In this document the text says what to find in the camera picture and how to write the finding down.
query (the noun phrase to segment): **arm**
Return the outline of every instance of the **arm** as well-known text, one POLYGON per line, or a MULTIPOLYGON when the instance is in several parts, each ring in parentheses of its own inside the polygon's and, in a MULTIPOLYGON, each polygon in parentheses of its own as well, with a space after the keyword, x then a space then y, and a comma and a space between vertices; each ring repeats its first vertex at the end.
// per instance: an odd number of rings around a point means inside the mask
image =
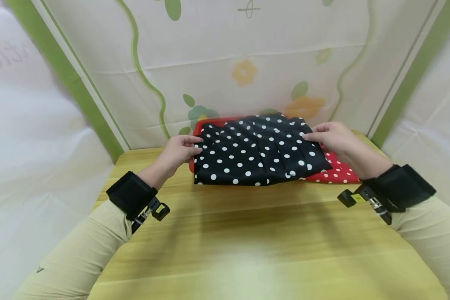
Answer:
MULTIPOLYGON (((171 138, 159 158, 137 175, 159 190, 177 168, 202 149, 193 136, 171 138)), ((131 221, 105 201, 30 274, 14 299, 87 299, 95 281, 121 245, 131 237, 131 221)))
MULTIPOLYGON (((360 141, 343 124, 330 122, 317 125, 308 141, 320 142, 361 179, 379 177, 392 163, 360 141)), ((392 228, 406 240, 434 272, 450 299, 450 207, 433 196, 392 214, 392 228)))

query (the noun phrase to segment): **yellow flower print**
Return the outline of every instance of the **yellow flower print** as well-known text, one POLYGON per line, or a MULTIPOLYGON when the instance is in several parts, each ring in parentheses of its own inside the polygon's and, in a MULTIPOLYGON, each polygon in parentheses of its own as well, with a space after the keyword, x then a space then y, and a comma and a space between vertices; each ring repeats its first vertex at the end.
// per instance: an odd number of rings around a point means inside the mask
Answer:
POLYGON ((253 77, 257 73, 257 68, 252 64, 251 60, 245 60, 235 64, 232 72, 232 78, 237 80, 238 86, 251 85, 253 77))

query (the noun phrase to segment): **polka dot cloth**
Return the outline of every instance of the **polka dot cloth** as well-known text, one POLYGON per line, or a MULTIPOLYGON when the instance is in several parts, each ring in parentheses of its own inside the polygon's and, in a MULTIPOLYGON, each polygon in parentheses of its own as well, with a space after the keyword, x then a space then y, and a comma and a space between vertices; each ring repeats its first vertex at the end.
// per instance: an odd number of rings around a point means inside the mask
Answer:
POLYGON ((302 118, 279 113, 204 123, 195 184, 267 186, 331 169, 320 145, 301 138, 310 132, 302 118))
POLYGON ((325 157, 330 165, 332 165, 330 170, 322 170, 318 174, 300 179, 314 183, 360 183, 360 180, 352 169, 348 167, 348 165, 339 161, 334 153, 325 153, 325 157))

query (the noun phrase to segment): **wavy green line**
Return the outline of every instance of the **wavy green line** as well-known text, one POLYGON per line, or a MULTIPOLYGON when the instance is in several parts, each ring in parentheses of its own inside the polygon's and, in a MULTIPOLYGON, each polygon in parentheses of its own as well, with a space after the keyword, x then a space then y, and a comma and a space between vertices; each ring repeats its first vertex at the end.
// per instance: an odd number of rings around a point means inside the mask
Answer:
POLYGON ((373 37, 373 34, 375 33, 375 1, 374 0, 368 0, 367 1, 368 6, 368 31, 367 31, 367 37, 365 38, 365 44, 363 45, 362 49, 360 50, 360 53, 358 53, 357 57, 352 61, 352 63, 345 68, 345 70, 342 72, 340 77, 338 77, 337 82, 337 91, 338 91, 338 103, 335 106, 335 109, 332 112, 332 115, 329 118, 329 121, 333 119, 335 116, 335 113, 338 110, 338 107, 343 101, 344 98, 344 91, 343 91, 343 81, 345 79, 345 76, 348 75, 348 73, 358 64, 358 62, 363 58, 365 51, 368 48, 368 45, 370 44, 370 41, 373 37))
POLYGON ((138 34, 137 22, 135 21, 131 10, 125 4, 124 0, 115 0, 115 1, 125 11, 125 14, 128 17, 128 21, 130 21, 130 25, 132 26, 132 46, 131 46, 131 50, 132 50, 133 65, 135 67, 135 70, 138 72, 140 78, 142 79, 143 83, 145 83, 145 85, 152 92, 154 92, 157 95, 157 97, 160 99, 161 107, 160 107, 160 113, 159 113, 158 119, 160 121, 160 126, 162 127, 164 135, 166 136, 166 138, 169 139, 170 138, 170 133, 168 133, 168 130, 166 129, 165 118, 164 118, 165 107, 166 107, 165 97, 157 88, 155 88, 152 85, 152 83, 150 83, 150 81, 147 79, 147 77, 143 73, 142 67, 140 66, 140 60, 138 58, 138 37, 139 37, 139 34, 138 34))

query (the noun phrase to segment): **left hand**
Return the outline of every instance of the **left hand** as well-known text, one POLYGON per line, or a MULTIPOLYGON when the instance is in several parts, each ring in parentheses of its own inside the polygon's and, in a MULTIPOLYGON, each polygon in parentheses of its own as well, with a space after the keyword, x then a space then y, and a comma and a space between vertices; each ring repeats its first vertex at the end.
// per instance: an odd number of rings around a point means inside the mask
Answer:
POLYGON ((172 137, 156 161, 140 171, 137 176, 149 186, 160 189, 165 181, 175 174, 178 167, 202 152, 202 148, 195 147, 195 143, 202 141, 202 138, 191 135, 172 137))

